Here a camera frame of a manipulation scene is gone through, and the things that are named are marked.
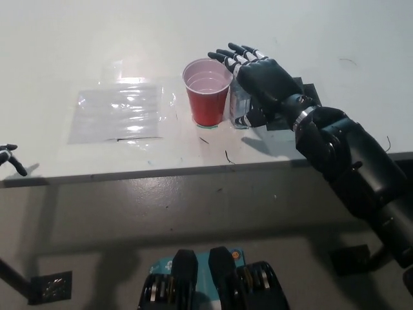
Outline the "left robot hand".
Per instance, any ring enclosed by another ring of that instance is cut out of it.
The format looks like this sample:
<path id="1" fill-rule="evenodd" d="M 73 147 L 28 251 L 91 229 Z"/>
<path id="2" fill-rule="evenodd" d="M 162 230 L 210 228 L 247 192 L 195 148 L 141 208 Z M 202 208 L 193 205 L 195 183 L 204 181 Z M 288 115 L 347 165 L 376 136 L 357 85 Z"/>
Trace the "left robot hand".
<path id="1" fill-rule="evenodd" d="M 12 153 L 17 148 L 18 146 L 14 144 L 4 144 L 0 146 L 1 165 L 6 162 L 9 162 L 11 165 L 14 166 L 18 174 L 20 174 L 21 176 L 26 176 L 28 174 L 26 169 Z"/>

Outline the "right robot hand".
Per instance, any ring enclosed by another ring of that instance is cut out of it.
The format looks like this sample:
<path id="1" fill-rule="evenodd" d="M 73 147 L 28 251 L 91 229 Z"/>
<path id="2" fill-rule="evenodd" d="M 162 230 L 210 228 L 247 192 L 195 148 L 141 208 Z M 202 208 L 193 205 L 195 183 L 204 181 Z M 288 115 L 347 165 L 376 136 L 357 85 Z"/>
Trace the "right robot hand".
<path id="1" fill-rule="evenodd" d="M 293 77 L 279 63 L 256 48 L 228 44 L 208 57 L 223 64 L 239 86 L 250 95 L 252 109 L 235 119 L 246 127 L 260 127 L 282 116 L 289 129 L 308 108 L 309 99 Z"/>

